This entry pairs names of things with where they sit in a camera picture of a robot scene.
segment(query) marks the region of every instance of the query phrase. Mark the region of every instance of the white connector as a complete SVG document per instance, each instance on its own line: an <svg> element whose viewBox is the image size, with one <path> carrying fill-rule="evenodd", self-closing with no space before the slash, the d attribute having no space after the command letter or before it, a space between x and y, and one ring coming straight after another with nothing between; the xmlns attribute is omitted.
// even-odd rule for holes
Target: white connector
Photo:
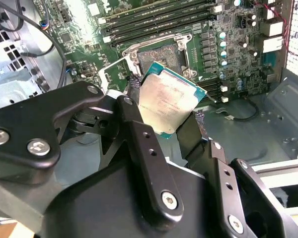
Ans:
<svg viewBox="0 0 298 238"><path fill-rule="evenodd" d="M223 92L223 93L228 91L228 88L223 85L220 86L220 89L221 89L221 92Z"/></svg>
<svg viewBox="0 0 298 238"><path fill-rule="evenodd" d="M221 100L222 100L222 103L227 103L228 102L228 98L227 97L221 96Z"/></svg>

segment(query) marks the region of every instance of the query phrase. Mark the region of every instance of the black cable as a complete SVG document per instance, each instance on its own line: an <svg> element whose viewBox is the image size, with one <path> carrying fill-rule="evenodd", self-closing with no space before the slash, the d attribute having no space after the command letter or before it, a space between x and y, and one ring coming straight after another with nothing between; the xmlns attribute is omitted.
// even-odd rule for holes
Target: black cable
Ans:
<svg viewBox="0 0 298 238"><path fill-rule="evenodd" d="M47 23L47 24L50 24L50 17L49 17L49 12L48 12L48 8L47 8L47 6L46 6L46 3L45 3L44 0L41 0L41 3L42 3L42 5L43 5L43 7L44 7L46 23Z"/></svg>
<svg viewBox="0 0 298 238"><path fill-rule="evenodd" d="M253 115L251 115L250 117L248 117L248 118L236 118L236 117L232 116L231 114L229 114L225 109L222 109L222 108L221 108L222 110L220 112L217 112L217 113L225 115L225 118L228 119L228 120L234 120L234 121L240 121L240 122L249 121L249 120L254 119L255 117L257 117L259 115L259 108L250 99L248 99L248 98L244 98L244 99L255 109L255 113Z"/></svg>
<svg viewBox="0 0 298 238"><path fill-rule="evenodd" d="M17 12L20 15L22 15L20 0L15 0L15 4L16 4ZM19 17L18 18L18 25L15 29L9 29L9 28L6 28L6 27L4 27L0 24L0 30L4 30L4 31L7 31L7 32L16 32L16 31L20 30L23 27L23 24L24 24L24 20Z"/></svg>
<svg viewBox="0 0 298 238"><path fill-rule="evenodd" d="M50 46L50 48L43 52L43 53L40 53L40 54L34 54L34 53L30 53L30 52L23 52L23 53L20 53L20 55L22 56L26 56L26 57L32 57L32 58L37 58L39 56L44 56L44 55L47 55L49 52L51 52L52 50L54 49L54 44L52 44Z"/></svg>
<svg viewBox="0 0 298 238"><path fill-rule="evenodd" d="M59 83L58 83L58 86L57 86L57 88L61 88L64 81L65 81L65 78L66 78L66 57L65 57L64 51L59 46L59 44L53 39L52 36L50 36L47 32L42 30L41 27L38 24L36 24L34 21L29 19L28 17L26 17L22 14L19 14L17 11L13 10L12 8L10 8L6 4L2 3L1 1L0 1L0 7L3 8L4 10L16 15L17 17L21 18L22 20L26 21L27 23L31 24L32 26L34 26L36 29L38 29L40 32L42 32L52 42L52 44L55 46L55 48L57 49L57 51L59 52L59 54L60 54L60 56L63 60L60 80L59 80Z"/></svg>

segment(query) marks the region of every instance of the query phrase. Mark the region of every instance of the chip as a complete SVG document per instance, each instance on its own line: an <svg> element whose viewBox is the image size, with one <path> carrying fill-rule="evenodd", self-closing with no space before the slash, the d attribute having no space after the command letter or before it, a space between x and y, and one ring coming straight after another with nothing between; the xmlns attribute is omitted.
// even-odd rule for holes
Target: chip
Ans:
<svg viewBox="0 0 298 238"><path fill-rule="evenodd" d="M61 39L62 39L63 42L69 42L69 41L72 40L72 39L71 39L71 36L69 35L69 33L64 33L64 34L62 34L62 35L61 35Z"/></svg>
<svg viewBox="0 0 298 238"><path fill-rule="evenodd" d="M210 60L211 59L211 55L210 54L205 55L205 56L203 56L203 58L204 58L204 60Z"/></svg>
<svg viewBox="0 0 298 238"><path fill-rule="evenodd" d="M140 87L139 111L145 124L168 139L206 93L190 80L154 62Z"/></svg>
<svg viewBox="0 0 298 238"><path fill-rule="evenodd" d="M202 33L201 34L201 39L208 39L209 38L209 33L208 32L205 32L205 33Z"/></svg>
<svg viewBox="0 0 298 238"><path fill-rule="evenodd" d="M211 51L210 47L206 47L202 49L203 54L207 54Z"/></svg>
<svg viewBox="0 0 298 238"><path fill-rule="evenodd" d="M234 50L234 49L229 49L229 50L228 50L228 54L229 54L229 55L234 55L234 53L235 53L235 50Z"/></svg>
<svg viewBox="0 0 298 238"><path fill-rule="evenodd" d="M210 68L205 68L205 73L211 73L213 70L212 70L212 68L210 67Z"/></svg>
<svg viewBox="0 0 298 238"><path fill-rule="evenodd" d="M202 46L209 46L209 45L210 45L209 40L202 41Z"/></svg>
<svg viewBox="0 0 298 238"><path fill-rule="evenodd" d="M212 62L211 61L206 61L206 62L204 62L204 66L205 67L211 67L212 66Z"/></svg>
<svg viewBox="0 0 298 238"><path fill-rule="evenodd" d="M230 22L230 17L229 16L223 17L223 23L228 23L228 22Z"/></svg>

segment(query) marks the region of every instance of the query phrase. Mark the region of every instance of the screw hole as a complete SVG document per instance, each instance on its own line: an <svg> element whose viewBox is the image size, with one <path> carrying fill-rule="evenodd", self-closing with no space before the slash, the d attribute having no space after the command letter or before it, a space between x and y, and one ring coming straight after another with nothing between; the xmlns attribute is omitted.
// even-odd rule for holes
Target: screw hole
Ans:
<svg viewBox="0 0 298 238"><path fill-rule="evenodd" d="M224 173L225 173L227 176L230 176L230 173L229 173L227 170L224 170Z"/></svg>
<svg viewBox="0 0 298 238"><path fill-rule="evenodd" d="M99 122L99 127L101 128L101 129L104 129L104 128L106 128L108 126L108 121L106 121L106 120L101 120L100 122Z"/></svg>
<svg viewBox="0 0 298 238"><path fill-rule="evenodd" d="M143 135L144 135L144 137L147 138L147 139L150 138L150 134L147 133L147 132L144 132Z"/></svg>
<svg viewBox="0 0 298 238"><path fill-rule="evenodd" d="M156 153L153 149L149 149L149 153L150 153L152 156L157 156L157 153Z"/></svg>
<svg viewBox="0 0 298 238"><path fill-rule="evenodd" d="M226 183L226 186L228 187L229 190L233 190L232 185L230 185L228 182Z"/></svg>

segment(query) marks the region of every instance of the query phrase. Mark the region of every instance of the green circuit board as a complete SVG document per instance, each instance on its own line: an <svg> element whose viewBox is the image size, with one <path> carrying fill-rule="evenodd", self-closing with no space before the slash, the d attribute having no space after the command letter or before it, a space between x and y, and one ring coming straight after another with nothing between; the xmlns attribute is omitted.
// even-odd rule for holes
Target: green circuit board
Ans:
<svg viewBox="0 0 298 238"><path fill-rule="evenodd" d="M265 93L269 84L263 70L274 64L255 48L261 10L232 0L46 0L50 15L49 33L65 51L73 81L101 86L99 71L118 61L135 44L161 37L165 40L141 47L135 58L140 73L149 61L172 68L221 98L220 81L229 84L230 99ZM34 3L42 16L39 0ZM190 35L186 50L167 36ZM244 49L240 42L247 43ZM256 51L257 56L249 53ZM131 70L122 60L106 70L108 89L123 91Z"/></svg>

